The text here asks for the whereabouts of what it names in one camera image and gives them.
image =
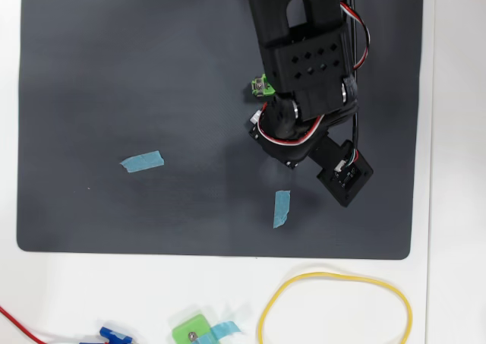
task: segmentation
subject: black cable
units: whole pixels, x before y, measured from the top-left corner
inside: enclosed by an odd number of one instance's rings
[[[355,0],[350,0],[350,6],[355,9]],[[351,23],[351,44],[352,44],[352,57],[353,64],[358,61],[358,41],[356,39],[356,21]],[[355,70],[355,80],[358,83],[358,70]],[[358,112],[356,112],[352,117],[352,144],[355,149],[358,149],[358,138],[359,138],[359,123],[358,123]]]

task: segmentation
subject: dark gray work surface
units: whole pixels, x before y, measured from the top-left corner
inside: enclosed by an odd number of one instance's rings
[[[357,0],[371,31],[348,209],[306,160],[247,134],[262,73],[248,0],[23,0],[17,240],[27,251],[401,259],[408,255],[422,0]],[[351,125],[335,133],[351,137]],[[163,167],[119,163],[159,150]],[[273,229],[275,192],[291,190]]]

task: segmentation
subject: tape strip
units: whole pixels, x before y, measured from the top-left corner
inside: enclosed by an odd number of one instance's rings
[[[201,338],[196,339],[196,344],[217,344],[220,339],[225,336],[232,335],[234,333],[240,333],[241,330],[232,321],[226,321],[224,323],[219,323],[218,325],[211,328],[211,332],[202,335]]]
[[[286,223],[289,211],[290,191],[277,191],[275,193],[275,212],[273,214],[274,229]]]
[[[127,169],[128,173],[139,172],[145,169],[160,167],[164,165],[164,159],[160,152],[150,152],[139,156],[131,156],[120,163]]]

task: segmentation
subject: green 3d printed part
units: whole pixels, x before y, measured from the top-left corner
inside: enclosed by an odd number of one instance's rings
[[[240,329],[232,321],[210,327],[203,315],[197,315],[172,331],[177,344],[219,344],[225,336],[239,333]]]
[[[196,339],[211,333],[211,326],[203,315],[197,315],[172,331],[177,344],[192,344]]]
[[[251,82],[251,92],[256,97],[272,96],[275,93],[273,87],[268,83],[265,73],[261,77],[256,77]]]

